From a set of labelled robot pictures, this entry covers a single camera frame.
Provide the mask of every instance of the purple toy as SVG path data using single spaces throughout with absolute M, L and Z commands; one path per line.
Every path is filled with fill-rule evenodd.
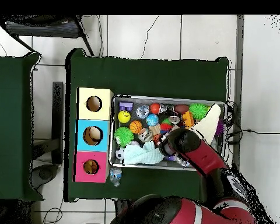
M 224 132 L 223 120 L 219 119 L 215 135 L 220 136 Z
M 176 161 L 176 155 L 173 155 L 173 156 L 165 156 L 164 157 L 166 160 L 172 160 L 173 162 Z
M 127 110 L 132 111 L 133 103 L 130 102 L 119 102 L 119 109 L 120 111 Z

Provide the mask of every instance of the yellow smiley face ball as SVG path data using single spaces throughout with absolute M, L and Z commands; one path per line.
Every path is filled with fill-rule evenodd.
M 117 117 L 118 117 L 119 122 L 121 122 L 123 124 L 129 122 L 130 119 L 131 119 L 130 113 L 128 111 L 125 111 L 125 110 L 120 111 Z

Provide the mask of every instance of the blue box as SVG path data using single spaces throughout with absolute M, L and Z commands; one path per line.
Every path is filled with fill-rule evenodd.
M 108 151 L 109 121 L 99 120 L 78 120 L 78 143 L 77 151 Z M 98 127 L 103 132 L 103 139 L 98 145 L 89 145 L 83 139 L 84 130 L 87 127 Z

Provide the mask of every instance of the light blue cloth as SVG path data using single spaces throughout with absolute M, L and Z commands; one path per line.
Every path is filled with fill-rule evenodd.
M 150 141 L 146 142 L 142 147 L 138 145 L 127 144 L 124 150 L 124 164 L 135 165 L 137 163 L 143 164 L 157 164 L 163 160 L 164 156 L 155 144 Z

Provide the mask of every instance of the shape sorter box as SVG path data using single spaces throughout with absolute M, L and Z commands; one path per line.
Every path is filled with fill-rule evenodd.
M 104 183 L 109 174 L 109 135 L 111 100 L 109 89 L 77 88 L 77 143 L 73 180 Z M 94 160 L 99 169 L 95 174 L 84 170 L 84 164 Z
M 84 131 L 88 127 L 95 127 L 101 130 L 101 141 L 97 145 L 89 145 L 84 141 Z M 98 120 L 78 120 L 78 142 L 77 151 L 102 151 L 107 152 L 109 149 L 109 121 Z
M 88 108 L 89 100 L 96 98 L 99 108 L 92 111 Z M 110 89 L 77 88 L 77 103 L 80 120 L 110 120 L 111 100 L 113 93 Z
M 97 173 L 87 174 L 87 172 L 84 171 L 83 165 L 88 160 L 95 160 L 99 165 Z M 109 166 L 107 160 L 107 152 L 77 151 L 75 165 L 75 182 L 105 183 L 109 174 Z

